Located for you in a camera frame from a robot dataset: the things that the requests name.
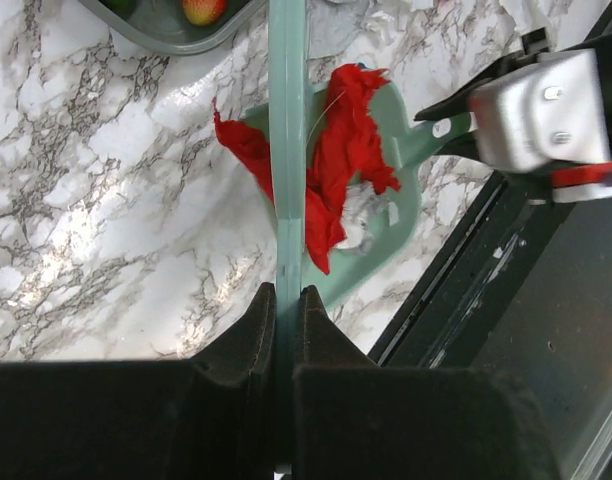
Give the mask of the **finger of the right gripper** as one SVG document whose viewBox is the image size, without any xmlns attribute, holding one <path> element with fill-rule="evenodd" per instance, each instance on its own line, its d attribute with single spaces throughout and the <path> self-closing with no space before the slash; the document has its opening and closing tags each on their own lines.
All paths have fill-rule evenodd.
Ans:
<svg viewBox="0 0 612 480">
<path fill-rule="evenodd" d="M 466 112 L 468 98 L 474 89 L 516 70 L 519 66 L 519 60 L 523 56 L 522 52 L 516 51 L 495 60 L 455 93 L 417 112 L 414 120 L 437 121 Z"/>
<path fill-rule="evenodd" d="M 437 154 L 440 156 L 457 156 L 470 160 L 479 160 L 474 131 L 460 135 L 442 146 Z"/>
</svg>

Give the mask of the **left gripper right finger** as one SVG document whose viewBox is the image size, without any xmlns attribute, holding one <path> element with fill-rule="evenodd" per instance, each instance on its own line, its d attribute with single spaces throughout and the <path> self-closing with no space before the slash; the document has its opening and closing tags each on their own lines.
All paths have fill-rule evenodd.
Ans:
<svg viewBox="0 0 612 480">
<path fill-rule="evenodd" d="M 330 320 L 316 288 L 299 301 L 294 374 L 297 479 L 557 479 L 530 390 L 470 368 L 380 367 Z"/>
</svg>

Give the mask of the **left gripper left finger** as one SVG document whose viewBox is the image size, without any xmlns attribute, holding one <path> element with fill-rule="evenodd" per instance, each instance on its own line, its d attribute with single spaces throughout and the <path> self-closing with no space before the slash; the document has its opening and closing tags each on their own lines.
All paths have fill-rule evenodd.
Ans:
<svg viewBox="0 0 612 480">
<path fill-rule="evenodd" d="M 274 289 L 181 360 L 0 363 L 0 479 L 269 479 Z"/>
</svg>

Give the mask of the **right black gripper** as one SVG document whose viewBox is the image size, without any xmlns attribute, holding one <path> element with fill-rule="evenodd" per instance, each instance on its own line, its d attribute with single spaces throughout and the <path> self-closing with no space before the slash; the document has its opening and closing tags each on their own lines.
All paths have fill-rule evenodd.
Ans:
<svg viewBox="0 0 612 480">
<path fill-rule="evenodd" d="M 522 56 L 563 51 L 612 33 L 612 1 L 521 1 Z"/>
</svg>

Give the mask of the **mint green hand brush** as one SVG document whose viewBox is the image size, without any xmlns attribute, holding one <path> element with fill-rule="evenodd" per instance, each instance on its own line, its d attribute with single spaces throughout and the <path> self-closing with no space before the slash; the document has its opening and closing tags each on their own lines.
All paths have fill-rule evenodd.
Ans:
<svg viewBox="0 0 612 480">
<path fill-rule="evenodd" d="M 293 370 L 304 244 L 308 107 L 307 3 L 271 1 L 268 25 L 269 135 L 277 216 L 273 462 L 292 470 Z"/>
</svg>

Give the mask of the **mint green dustpan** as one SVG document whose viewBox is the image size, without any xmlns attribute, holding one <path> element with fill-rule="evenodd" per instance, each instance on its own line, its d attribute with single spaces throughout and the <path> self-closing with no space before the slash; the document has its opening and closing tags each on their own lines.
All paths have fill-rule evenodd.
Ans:
<svg viewBox="0 0 612 480">
<path fill-rule="evenodd" d="M 330 80 L 315 86 L 308 85 L 312 98 L 308 107 L 306 186 L 307 169 L 312 166 L 316 142 L 325 128 L 325 102 L 329 82 Z M 240 120 L 261 130 L 270 144 L 268 103 L 250 109 Z M 419 166 L 437 155 L 437 151 L 448 141 L 472 129 L 472 118 L 466 112 L 439 121 L 410 125 L 404 101 L 390 81 L 373 96 L 370 115 L 381 136 L 384 162 L 395 169 L 395 176 L 401 184 L 398 192 L 387 189 L 383 193 L 397 205 L 399 221 L 390 226 L 386 212 L 371 219 L 369 228 L 375 235 L 375 243 L 366 254 L 357 255 L 333 247 L 329 254 L 330 273 L 326 275 L 314 265 L 308 253 L 305 217 L 301 292 L 305 287 L 316 287 L 322 303 L 327 307 L 338 305 L 408 242 L 415 230 L 421 208 Z M 269 199 L 268 201 L 276 221 L 277 242 L 275 204 Z"/>
</svg>

